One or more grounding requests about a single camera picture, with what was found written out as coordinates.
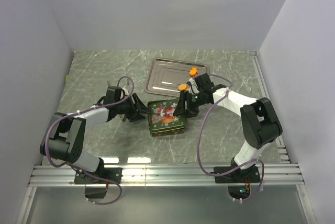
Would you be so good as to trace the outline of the green christmas cookie tin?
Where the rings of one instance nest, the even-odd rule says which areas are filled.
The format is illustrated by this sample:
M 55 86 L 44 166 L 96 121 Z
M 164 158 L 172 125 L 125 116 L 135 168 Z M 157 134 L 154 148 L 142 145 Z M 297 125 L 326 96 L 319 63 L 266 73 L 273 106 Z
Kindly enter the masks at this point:
M 185 132 L 185 127 L 186 124 L 152 125 L 149 127 L 149 132 L 152 137 L 179 135 Z

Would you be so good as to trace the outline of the gold tin lid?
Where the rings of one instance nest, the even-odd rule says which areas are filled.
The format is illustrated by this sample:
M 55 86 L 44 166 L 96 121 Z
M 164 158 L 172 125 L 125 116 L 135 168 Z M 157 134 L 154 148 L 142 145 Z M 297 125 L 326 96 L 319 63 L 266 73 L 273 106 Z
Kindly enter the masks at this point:
M 186 124 L 186 116 L 174 116 L 173 113 L 178 103 L 178 98 L 148 102 L 151 114 L 148 115 L 149 127 L 163 124 Z

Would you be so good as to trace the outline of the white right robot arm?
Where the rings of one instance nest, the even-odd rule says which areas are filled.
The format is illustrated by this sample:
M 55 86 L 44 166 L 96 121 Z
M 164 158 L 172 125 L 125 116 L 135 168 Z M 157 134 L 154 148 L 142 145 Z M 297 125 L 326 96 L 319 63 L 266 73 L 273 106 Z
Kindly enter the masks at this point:
M 256 162 L 260 162 L 262 152 L 269 144 L 282 135 L 282 125 L 272 102 L 266 98 L 252 98 L 232 91 L 232 82 L 227 85 L 214 84 L 213 75 L 193 75 L 185 84 L 178 87 L 180 96 L 174 116 L 195 117 L 199 107 L 210 104 L 203 121 L 215 107 L 225 108 L 241 119 L 244 143 L 240 151 L 232 158 L 230 169 L 223 173 L 209 173 L 198 158 L 200 169 L 212 177 L 231 175 L 232 179 L 242 182 L 248 177 Z

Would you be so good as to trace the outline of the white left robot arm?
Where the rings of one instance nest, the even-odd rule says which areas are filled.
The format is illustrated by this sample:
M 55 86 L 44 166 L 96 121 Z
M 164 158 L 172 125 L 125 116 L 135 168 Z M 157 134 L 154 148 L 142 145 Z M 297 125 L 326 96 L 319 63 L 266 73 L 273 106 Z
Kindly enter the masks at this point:
M 84 150 L 85 131 L 109 122 L 118 115 L 135 122 L 144 120 L 145 114 L 149 113 L 150 109 L 137 94 L 130 94 L 118 86 L 108 86 L 105 96 L 90 109 L 79 111 L 73 116 L 53 114 L 41 142 L 40 153 L 69 164 L 76 168 L 79 177 L 87 177 L 93 183 L 100 183 L 103 179 L 116 179 L 119 182 L 121 170 L 106 169 L 102 158 Z

